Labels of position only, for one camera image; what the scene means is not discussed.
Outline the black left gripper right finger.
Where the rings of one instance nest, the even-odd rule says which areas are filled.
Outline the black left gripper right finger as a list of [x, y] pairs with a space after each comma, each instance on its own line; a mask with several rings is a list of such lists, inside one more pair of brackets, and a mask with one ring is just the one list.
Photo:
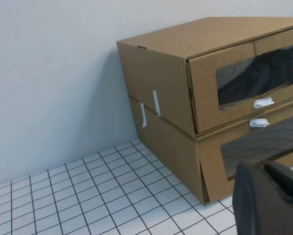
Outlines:
[[264, 165], [264, 170], [274, 179], [274, 181], [293, 198], [293, 170], [279, 164], [270, 162]]

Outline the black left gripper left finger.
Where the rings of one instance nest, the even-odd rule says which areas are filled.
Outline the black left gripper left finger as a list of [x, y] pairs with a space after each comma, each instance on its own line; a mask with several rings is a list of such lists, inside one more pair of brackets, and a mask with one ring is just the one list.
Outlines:
[[239, 235], [293, 235], [293, 198], [264, 166], [238, 164], [232, 204]]

